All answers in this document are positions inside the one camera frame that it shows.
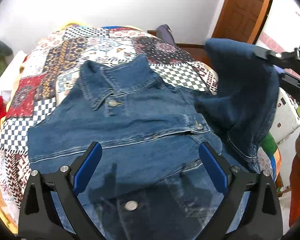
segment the wooden door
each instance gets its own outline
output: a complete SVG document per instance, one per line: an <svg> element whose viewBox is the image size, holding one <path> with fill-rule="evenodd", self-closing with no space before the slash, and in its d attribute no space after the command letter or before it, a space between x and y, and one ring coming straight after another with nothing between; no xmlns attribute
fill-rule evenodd
<svg viewBox="0 0 300 240"><path fill-rule="evenodd" d="M270 0L225 0L213 32L214 38L253 43Z"/></svg>

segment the checkered pattern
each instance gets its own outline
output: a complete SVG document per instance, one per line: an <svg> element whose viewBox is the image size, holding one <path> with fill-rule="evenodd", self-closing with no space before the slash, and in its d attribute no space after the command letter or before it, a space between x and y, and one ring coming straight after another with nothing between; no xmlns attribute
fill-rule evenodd
<svg viewBox="0 0 300 240"><path fill-rule="evenodd" d="M0 149L27 151L29 127L44 120L55 108L56 98L40 100L34 103L33 116L6 120L0 132Z"/></svg>
<svg viewBox="0 0 300 240"><path fill-rule="evenodd" d="M109 38L109 29L71 26L66 29L64 40L88 36Z"/></svg>
<svg viewBox="0 0 300 240"><path fill-rule="evenodd" d="M38 123L46 118L47 115L56 109L56 98L50 98L34 102L33 120Z"/></svg>
<svg viewBox="0 0 300 240"><path fill-rule="evenodd" d="M199 75L187 64L162 65L150 64L150 68L157 72L162 79L173 86L184 86L190 89L207 91L208 88Z"/></svg>

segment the bed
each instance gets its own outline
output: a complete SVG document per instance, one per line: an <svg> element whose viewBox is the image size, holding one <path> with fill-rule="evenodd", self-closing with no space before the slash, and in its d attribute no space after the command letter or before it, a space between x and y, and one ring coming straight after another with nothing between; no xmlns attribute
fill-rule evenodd
<svg viewBox="0 0 300 240"><path fill-rule="evenodd" d="M58 107L78 79L84 61L115 67L139 54L146 54L151 69L173 86L217 92L217 76L207 65L195 61L182 49L131 27L72 25L42 39L29 56L22 52L15 56L8 66L14 74L4 73L0 78L0 93L12 91L0 131L0 209L10 230L16 232L18 211L31 173L28 128ZM6 88L4 81L8 78L15 85ZM265 169L273 170L267 154L260 153L259 159Z"/></svg>

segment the metal bolt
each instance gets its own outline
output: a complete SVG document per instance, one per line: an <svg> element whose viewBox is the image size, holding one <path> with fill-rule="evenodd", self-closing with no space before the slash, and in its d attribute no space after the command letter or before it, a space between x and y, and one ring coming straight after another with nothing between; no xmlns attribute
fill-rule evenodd
<svg viewBox="0 0 300 240"><path fill-rule="evenodd" d="M31 171L31 176L36 176L38 174L37 170Z"/></svg>
<svg viewBox="0 0 300 240"><path fill-rule="evenodd" d="M239 172L239 171L241 171L240 167L236 166L236 165L232 166L231 169L232 169L233 172Z"/></svg>
<svg viewBox="0 0 300 240"><path fill-rule="evenodd" d="M263 175L265 175L267 177L270 176L270 171L264 170L262 173L263 173Z"/></svg>
<svg viewBox="0 0 300 240"><path fill-rule="evenodd" d="M63 165L61 168L60 168L60 171L61 172L66 172L66 171L68 171L69 170L69 166L67 166L67 165Z"/></svg>

